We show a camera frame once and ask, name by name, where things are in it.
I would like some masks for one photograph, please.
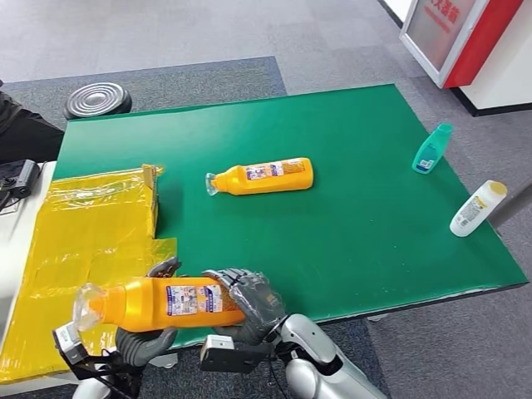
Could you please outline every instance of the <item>yellow bottle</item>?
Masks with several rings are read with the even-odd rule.
[[[140,333],[167,327],[229,326],[244,314],[217,280],[208,277],[134,278],[112,288],[85,284],[74,302],[81,331],[112,323]]]
[[[205,176],[209,195],[232,195],[306,190],[312,185],[312,164],[308,158],[279,160],[265,164],[236,165],[224,173]]]

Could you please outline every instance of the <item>teal bottle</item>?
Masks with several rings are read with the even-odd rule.
[[[451,140],[452,125],[441,123],[419,148],[412,163],[412,169],[426,175],[444,156],[445,148]]]

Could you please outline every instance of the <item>green table mat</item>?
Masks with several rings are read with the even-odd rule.
[[[315,320],[525,283],[489,224],[449,230],[469,194],[445,160],[413,171],[426,138],[393,85],[328,91],[69,122],[54,178],[163,165],[158,237],[177,237],[182,273],[263,271],[289,312]],[[312,160],[312,188],[205,191],[207,172],[298,156]]]

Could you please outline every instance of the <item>yellow trash bag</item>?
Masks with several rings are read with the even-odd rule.
[[[145,165],[52,182],[0,355],[0,383],[68,371],[51,331],[72,319],[87,282],[117,285],[176,254],[175,239],[153,239],[156,170]],[[114,346],[115,326],[81,335],[91,354]]]

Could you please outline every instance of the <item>white bottle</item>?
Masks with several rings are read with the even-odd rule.
[[[449,228],[459,237],[469,235],[503,200],[507,191],[503,183],[487,180],[462,205]]]

